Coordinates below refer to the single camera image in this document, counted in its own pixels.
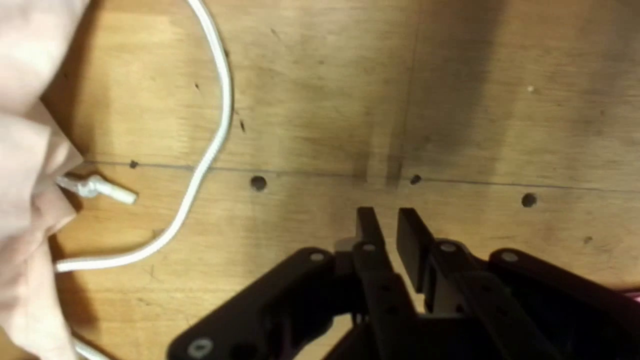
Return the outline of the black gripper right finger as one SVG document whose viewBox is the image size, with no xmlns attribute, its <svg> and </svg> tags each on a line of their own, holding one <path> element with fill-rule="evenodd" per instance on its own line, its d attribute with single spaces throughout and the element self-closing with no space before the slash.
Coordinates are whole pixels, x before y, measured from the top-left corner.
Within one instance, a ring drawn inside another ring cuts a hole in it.
<svg viewBox="0 0 640 360">
<path fill-rule="evenodd" d="M 464 243 L 436 239 L 414 207 L 399 209 L 396 245 L 424 296 L 444 360 L 560 360 L 512 290 Z"/>
</svg>

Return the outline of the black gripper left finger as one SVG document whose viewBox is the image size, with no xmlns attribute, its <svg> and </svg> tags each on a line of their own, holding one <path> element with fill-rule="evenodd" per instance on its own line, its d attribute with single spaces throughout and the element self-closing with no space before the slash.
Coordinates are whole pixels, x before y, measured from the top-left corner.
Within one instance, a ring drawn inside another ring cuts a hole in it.
<svg viewBox="0 0 640 360">
<path fill-rule="evenodd" d="M 356 209 L 355 265 L 381 360 L 421 360 L 419 314 L 373 207 Z"/>
</svg>

